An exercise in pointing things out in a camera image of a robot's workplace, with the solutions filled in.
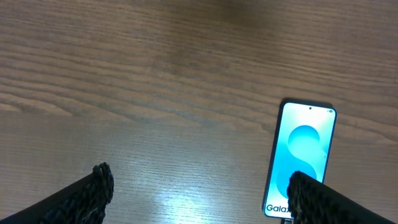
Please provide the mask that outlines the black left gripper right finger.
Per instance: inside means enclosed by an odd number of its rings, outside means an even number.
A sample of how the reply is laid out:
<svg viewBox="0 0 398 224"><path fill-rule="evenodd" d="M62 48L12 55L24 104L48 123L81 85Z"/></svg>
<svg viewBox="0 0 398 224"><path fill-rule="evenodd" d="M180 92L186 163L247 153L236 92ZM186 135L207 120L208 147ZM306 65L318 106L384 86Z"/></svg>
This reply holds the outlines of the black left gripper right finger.
<svg viewBox="0 0 398 224"><path fill-rule="evenodd" d="M303 172L292 174L288 211L301 224L394 224Z"/></svg>

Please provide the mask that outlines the Samsung Galaxy smartphone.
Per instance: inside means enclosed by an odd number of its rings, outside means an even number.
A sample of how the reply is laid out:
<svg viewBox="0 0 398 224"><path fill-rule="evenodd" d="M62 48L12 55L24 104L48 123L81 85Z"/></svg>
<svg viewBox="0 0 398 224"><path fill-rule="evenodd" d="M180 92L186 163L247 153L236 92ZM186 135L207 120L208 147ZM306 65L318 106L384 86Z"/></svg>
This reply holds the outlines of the Samsung Galaxy smartphone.
<svg viewBox="0 0 398 224"><path fill-rule="evenodd" d="M287 188L294 172L324 181L336 117L331 103L296 98L281 101L262 200L265 216L291 219Z"/></svg>

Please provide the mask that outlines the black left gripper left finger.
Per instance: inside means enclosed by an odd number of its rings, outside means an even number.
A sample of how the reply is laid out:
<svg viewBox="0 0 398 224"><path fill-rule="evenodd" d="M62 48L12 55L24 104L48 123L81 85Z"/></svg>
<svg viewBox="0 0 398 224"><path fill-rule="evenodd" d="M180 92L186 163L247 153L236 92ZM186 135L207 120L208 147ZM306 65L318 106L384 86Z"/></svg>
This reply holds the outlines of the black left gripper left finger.
<svg viewBox="0 0 398 224"><path fill-rule="evenodd" d="M114 192L107 163L40 202L1 220L1 224L102 224Z"/></svg>

